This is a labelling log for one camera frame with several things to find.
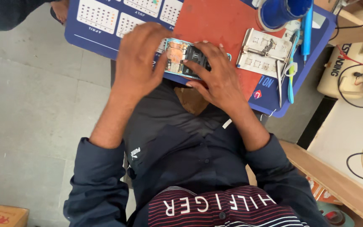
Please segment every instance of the blue screwdriver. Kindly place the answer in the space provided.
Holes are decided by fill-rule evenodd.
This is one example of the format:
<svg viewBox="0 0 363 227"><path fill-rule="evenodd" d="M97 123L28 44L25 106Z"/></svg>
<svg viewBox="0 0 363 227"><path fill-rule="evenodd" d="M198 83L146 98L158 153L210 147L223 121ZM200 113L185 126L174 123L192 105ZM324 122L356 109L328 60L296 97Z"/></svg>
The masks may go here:
<svg viewBox="0 0 363 227"><path fill-rule="evenodd" d="M301 47L301 53L303 55L303 64L306 64L307 56L310 54L310 37L312 36L312 22L313 22L313 3L306 13L306 16L302 18L302 24L300 28L303 30L303 43Z"/></svg>

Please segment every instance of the black pants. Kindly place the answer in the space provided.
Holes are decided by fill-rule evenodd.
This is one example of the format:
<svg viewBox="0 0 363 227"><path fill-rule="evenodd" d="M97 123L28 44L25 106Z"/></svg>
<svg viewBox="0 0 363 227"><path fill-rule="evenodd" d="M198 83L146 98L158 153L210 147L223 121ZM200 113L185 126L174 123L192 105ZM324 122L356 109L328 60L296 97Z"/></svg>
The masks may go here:
<svg viewBox="0 0 363 227"><path fill-rule="evenodd" d="M116 61L111 60L111 85L114 82L115 71ZM261 115L260 112L255 114L257 117ZM167 124L190 134L200 133L205 137L228 120L229 116L212 104L199 116L187 112L174 92L173 81L163 79L157 88L138 103L125 128L123 139L128 162L133 168L137 166L137 163L133 165L134 162L142 161L145 153L138 152L138 158L134 159L132 151L147 150L149 143Z"/></svg>
<svg viewBox="0 0 363 227"><path fill-rule="evenodd" d="M44 3L54 0L0 0L0 31L8 31Z"/></svg>

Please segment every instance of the grey floor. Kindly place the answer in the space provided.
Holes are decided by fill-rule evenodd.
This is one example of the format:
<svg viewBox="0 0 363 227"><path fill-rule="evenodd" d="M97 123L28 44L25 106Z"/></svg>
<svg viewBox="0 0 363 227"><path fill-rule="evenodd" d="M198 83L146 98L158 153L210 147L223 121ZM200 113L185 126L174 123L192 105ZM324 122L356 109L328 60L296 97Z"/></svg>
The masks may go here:
<svg viewBox="0 0 363 227"><path fill-rule="evenodd" d="M0 32L0 204L30 209L28 226L68 226L78 141L109 92L109 59L68 44L48 4Z"/></svg>

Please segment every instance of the logo on mat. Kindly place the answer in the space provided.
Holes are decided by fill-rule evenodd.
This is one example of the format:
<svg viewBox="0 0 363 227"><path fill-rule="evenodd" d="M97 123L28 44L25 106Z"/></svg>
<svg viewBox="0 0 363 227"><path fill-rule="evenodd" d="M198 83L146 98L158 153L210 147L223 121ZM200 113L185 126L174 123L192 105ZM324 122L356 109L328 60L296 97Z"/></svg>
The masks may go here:
<svg viewBox="0 0 363 227"><path fill-rule="evenodd" d="M260 97L261 97L261 91L260 91L260 90L255 91L255 92L253 93L253 95L255 96L255 99L260 98Z"/></svg>
<svg viewBox="0 0 363 227"><path fill-rule="evenodd" d="M132 152L131 152L131 160L134 160L134 158L138 158L137 156L136 156L136 154L138 153L138 152L140 152L141 151L141 149L140 148L137 148L137 149L135 149L135 150L133 150Z"/></svg>

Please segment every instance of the orange heat-resistant mat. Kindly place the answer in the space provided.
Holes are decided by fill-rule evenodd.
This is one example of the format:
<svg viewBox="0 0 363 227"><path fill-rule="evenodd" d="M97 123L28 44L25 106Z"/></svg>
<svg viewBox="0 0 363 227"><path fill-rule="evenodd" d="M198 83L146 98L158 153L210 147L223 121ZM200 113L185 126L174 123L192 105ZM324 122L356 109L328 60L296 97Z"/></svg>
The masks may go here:
<svg viewBox="0 0 363 227"><path fill-rule="evenodd" d="M246 30L260 31L256 23L257 10L240 0L184 0L174 34L175 38L195 42L208 40L232 55L236 64ZM272 33L282 37L285 29ZM247 100L254 92L261 74L236 68L242 90Z"/></svg>

